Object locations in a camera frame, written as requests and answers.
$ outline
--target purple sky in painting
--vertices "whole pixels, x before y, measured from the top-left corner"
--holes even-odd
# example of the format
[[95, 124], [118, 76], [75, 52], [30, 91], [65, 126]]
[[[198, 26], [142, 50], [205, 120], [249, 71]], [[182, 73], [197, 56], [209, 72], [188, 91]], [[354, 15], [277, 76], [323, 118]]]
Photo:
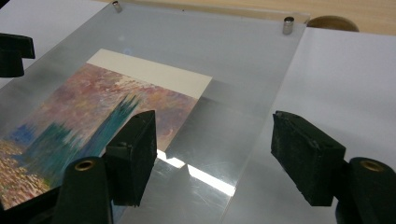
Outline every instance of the purple sky in painting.
[[197, 100], [86, 63], [56, 90], [24, 123], [41, 133], [52, 122], [62, 123], [88, 139], [125, 95], [140, 101], [135, 113], [155, 109], [158, 147], [166, 150]]

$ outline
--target painting reproduction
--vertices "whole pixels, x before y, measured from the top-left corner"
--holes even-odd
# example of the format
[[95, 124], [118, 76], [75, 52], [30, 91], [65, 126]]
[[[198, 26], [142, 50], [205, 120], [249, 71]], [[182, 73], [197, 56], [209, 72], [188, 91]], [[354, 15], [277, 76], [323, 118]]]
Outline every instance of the painting reproduction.
[[5, 209], [62, 184], [71, 161], [99, 156], [134, 114], [156, 111], [165, 151], [210, 77], [101, 49], [0, 140]]

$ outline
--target black object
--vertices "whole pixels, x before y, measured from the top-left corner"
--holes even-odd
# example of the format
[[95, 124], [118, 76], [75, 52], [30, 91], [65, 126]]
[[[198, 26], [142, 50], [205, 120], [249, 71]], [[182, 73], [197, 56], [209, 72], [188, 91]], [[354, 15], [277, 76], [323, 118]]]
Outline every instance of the black object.
[[155, 112], [133, 116], [102, 158], [70, 163], [63, 184], [0, 211], [0, 223], [113, 223], [110, 201], [139, 205], [157, 158]]
[[1, 0], [0, 1], [0, 9], [5, 6], [7, 3], [9, 2], [9, 0]]
[[312, 206], [339, 201], [338, 223], [396, 223], [396, 174], [367, 158], [344, 161], [346, 148], [307, 120], [274, 114], [271, 153]]
[[23, 76], [22, 58], [35, 58], [33, 39], [23, 35], [0, 34], [0, 77]]

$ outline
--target white surface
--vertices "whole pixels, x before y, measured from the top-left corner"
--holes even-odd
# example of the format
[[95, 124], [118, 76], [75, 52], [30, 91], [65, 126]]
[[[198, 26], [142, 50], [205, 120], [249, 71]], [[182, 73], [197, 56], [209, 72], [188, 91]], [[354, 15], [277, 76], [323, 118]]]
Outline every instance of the white surface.
[[[0, 32], [32, 37], [39, 58], [105, 5], [12, 0], [0, 10]], [[346, 146], [347, 161], [370, 157], [395, 169], [395, 61], [396, 36], [308, 28], [273, 112], [308, 119]], [[310, 207], [270, 155], [272, 125], [268, 118], [224, 223], [335, 223], [334, 209]]]

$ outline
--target impressionist painting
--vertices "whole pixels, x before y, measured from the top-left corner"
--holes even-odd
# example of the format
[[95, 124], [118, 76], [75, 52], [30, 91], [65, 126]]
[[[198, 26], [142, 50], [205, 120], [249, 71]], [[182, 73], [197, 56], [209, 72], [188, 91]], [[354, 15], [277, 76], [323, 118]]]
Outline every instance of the impressionist painting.
[[166, 150], [196, 98], [85, 63], [21, 125], [0, 140], [5, 209], [62, 184], [68, 163], [99, 156], [132, 115], [155, 109]]

